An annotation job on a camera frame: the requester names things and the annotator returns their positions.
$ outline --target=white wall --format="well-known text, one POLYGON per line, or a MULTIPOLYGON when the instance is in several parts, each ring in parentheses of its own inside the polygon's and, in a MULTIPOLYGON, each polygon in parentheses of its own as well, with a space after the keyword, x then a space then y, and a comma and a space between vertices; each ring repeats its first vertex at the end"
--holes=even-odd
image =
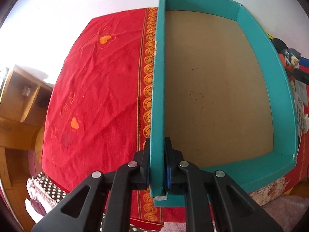
MULTIPOLYGON (((309 18, 297 0, 235 0, 269 33, 309 57, 309 18)), ((74 41, 94 17, 155 7, 158 0, 18 0, 0 29, 0 64, 29 67, 54 84, 74 41)))

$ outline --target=teal tray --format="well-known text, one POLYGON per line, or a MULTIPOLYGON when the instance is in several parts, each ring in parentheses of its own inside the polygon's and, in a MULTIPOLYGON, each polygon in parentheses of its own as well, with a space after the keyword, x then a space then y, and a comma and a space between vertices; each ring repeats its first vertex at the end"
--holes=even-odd
POLYGON ((163 192, 166 10, 202 12, 236 21, 254 51, 268 91, 273 126, 273 152, 253 159, 202 169, 209 172, 224 170, 247 193, 288 173, 296 165, 298 136, 295 105, 286 73, 264 30, 244 6, 232 0, 160 0, 150 133, 150 194, 155 197, 154 205, 184 206, 183 195, 163 192), (162 195, 166 195, 167 199, 160 198, 162 195))

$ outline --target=brown cardboard surface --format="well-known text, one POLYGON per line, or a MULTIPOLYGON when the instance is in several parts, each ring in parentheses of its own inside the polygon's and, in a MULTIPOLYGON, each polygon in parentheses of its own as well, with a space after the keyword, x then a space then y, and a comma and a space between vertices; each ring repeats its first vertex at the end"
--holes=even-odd
POLYGON ((165 136, 199 167, 273 150, 264 78, 237 22, 166 11, 165 136))

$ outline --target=blue object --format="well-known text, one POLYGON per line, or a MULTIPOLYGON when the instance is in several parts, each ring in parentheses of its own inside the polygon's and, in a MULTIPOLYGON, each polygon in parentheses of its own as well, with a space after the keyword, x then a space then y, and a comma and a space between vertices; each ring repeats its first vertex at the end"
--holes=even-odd
MULTIPOLYGON (((273 125, 273 152, 244 161, 203 168, 223 170, 246 192, 274 182, 296 165, 297 121, 290 85, 268 36, 241 4, 232 0, 160 0, 157 17, 157 50, 152 91, 150 170, 152 197, 163 194, 164 175, 164 88, 165 88, 165 11, 185 10, 217 15, 234 20, 247 37, 259 62, 268 91, 273 125)), ((183 195, 167 192, 167 200, 155 206, 184 206, 183 195)))

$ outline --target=orange heart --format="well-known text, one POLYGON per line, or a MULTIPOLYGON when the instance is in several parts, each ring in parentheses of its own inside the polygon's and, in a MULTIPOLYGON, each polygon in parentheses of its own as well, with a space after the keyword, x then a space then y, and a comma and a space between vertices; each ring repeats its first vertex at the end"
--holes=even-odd
POLYGON ((100 37, 100 44, 106 44, 107 40, 110 40, 111 37, 112 36, 110 36, 110 35, 100 37))
POLYGON ((78 130, 78 128, 79 128, 79 124, 78 124, 77 119, 75 117, 72 118, 71 127, 76 129, 76 130, 78 130))

